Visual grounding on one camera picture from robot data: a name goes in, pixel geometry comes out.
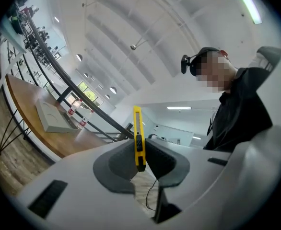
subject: wooden table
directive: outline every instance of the wooden table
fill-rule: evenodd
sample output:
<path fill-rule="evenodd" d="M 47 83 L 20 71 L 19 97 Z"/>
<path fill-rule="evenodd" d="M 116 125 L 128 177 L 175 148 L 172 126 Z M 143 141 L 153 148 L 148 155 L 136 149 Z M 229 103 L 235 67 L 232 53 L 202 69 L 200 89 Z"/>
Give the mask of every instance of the wooden table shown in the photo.
<path fill-rule="evenodd" d="M 4 83 L 4 80 L 5 80 L 5 75 L 10 72 L 10 70 L 12 69 L 14 64 L 16 64 L 16 62 L 20 59 L 20 57 L 23 54 L 26 54 L 26 49 L 24 47 L 22 35 L 17 34 L 15 32 L 14 28 L 12 27 L 11 21 L 9 20 L 9 18 L 7 18 L 6 15 L 3 16 L 3 18 L 0 22 L 0 32 L 2 35 L 2 39 L 0 41 L 0 46 L 5 41 L 5 39 L 7 39 L 18 51 L 18 54 L 16 55 L 16 57 L 11 60 L 11 63 L 5 69 L 4 73 L 2 74 L 2 77 L 0 79 L 0 89 L 1 89 L 1 87 Z"/>
<path fill-rule="evenodd" d="M 41 99 L 65 112 L 64 108 L 43 88 L 32 85 L 10 74 L 6 75 L 6 82 L 17 110 L 25 123 L 36 137 L 59 157 L 64 158 L 79 151 L 107 144 L 86 128 L 76 133 L 45 132 L 36 110 L 35 104 L 37 100 Z"/>

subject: yellow box cutter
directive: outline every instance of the yellow box cutter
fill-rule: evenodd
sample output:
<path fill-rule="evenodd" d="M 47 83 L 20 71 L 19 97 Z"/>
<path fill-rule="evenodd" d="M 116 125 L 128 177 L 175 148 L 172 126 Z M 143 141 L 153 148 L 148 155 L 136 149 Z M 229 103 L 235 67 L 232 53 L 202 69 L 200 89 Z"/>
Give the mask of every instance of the yellow box cutter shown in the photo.
<path fill-rule="evenodd" d="M 133 107 L 134 118 L 134 151 L 135 164 L 139 172 L 145 171 L 146 168 L 146 149 L 145 149 L 145 134 L 142 123 L 141 108 Z"/>

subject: bottle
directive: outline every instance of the bottle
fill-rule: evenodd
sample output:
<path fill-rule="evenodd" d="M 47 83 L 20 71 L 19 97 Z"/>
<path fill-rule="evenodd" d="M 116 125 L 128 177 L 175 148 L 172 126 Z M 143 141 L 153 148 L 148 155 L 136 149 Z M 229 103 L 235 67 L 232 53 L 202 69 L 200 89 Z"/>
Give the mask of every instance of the bottle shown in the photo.
<path fill-rule="evenodd" d="M 78 128 L 83 129 L 86 124 L 87 124 L 87 118 L 83 117 L 82 120 L 79 122 Z"/>
<path fill-rule="evenodd" d="M 73 105 L 71 106 L 71 108 L 68 110 L 68 115 L 71 117 L 75 111 L 81 106 L 82 100 L 78 100 L 75 103 L 73 103 Z"/>

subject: black cap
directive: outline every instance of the black cap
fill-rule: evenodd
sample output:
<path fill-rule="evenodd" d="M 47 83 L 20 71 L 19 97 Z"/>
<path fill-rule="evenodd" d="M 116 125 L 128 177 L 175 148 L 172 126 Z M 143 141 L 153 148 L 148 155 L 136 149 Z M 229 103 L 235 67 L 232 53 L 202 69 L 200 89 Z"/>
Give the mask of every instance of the black cap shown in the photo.
<path fill-rule="evenodd" d="M 207 53 L 209 51 L 220 51 L 219 49 L 213 48 L 213 47 L 204 47 L 202 48 L 198 54 L 195 55 L 195 58 L 191 61 L 189 66 L 189 71 L 193 76 L 196 76 L 196 69 L 199 69 L 200 63 L 201 63 L 201 56 L 204 53 Z"/>

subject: wooden floor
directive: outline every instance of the wooden floor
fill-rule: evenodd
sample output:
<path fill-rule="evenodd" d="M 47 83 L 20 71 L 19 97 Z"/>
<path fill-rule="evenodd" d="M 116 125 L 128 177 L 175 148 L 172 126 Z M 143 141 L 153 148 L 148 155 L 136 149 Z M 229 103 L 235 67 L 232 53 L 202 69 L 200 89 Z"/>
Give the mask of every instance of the wooden floor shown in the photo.
<path fill-rule="evenodd" d="M 5 102 L 3 92 L 0 91 L 0 142 L 5 128 L 11 118 L 11 113 Z M 8 132 L 12 131 L 15 122 L 12 121 Z M 23 140 L 22 136 L 11 143 L 0 156 L 0 185 L 8 195 L 16 195 L 26 184 L 35 179 L 41 172 L 48 169 L 51 162 L 45 159 L 31 144 Z M 139 202 L 142 210 L 149 216 L 154 216 L 154 211 L 145 205 L 146 195 L 154 183 L 154 178 L 147 172 L 138 173 L 131 182 L 136 188 L 135 199 Z M 155 209 L 158 182 L 148 195 L 148 204 Z"/>

